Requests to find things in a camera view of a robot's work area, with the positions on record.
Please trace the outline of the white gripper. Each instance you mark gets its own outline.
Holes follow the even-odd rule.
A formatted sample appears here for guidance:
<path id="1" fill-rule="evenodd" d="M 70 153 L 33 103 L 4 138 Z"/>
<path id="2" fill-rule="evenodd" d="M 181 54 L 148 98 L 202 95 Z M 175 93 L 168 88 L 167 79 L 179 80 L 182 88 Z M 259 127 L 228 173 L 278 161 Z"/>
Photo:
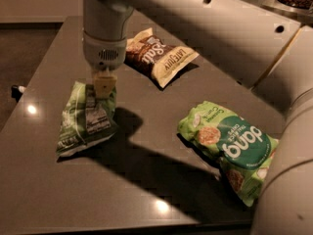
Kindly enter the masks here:
<path id="1" fill-rule="evenodd" d="M 126 55 L 127 25 L 133 8 L 115 0 L 83 0 L 83 53 L 90 65 L 96 97 L 110 97 L 117 82 L 111 71 Z"/>

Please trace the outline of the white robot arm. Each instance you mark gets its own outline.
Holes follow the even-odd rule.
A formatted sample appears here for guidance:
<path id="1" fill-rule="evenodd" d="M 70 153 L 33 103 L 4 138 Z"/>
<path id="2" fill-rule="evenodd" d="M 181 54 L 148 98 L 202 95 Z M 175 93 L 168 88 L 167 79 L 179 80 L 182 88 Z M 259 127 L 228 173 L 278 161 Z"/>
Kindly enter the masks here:
<path id="1" fill-rule="evenodd" d="M 251 235 L 313 235 L 312 29 L 241 0 L 101 0 L 133 7 L 285 115 Z"/>

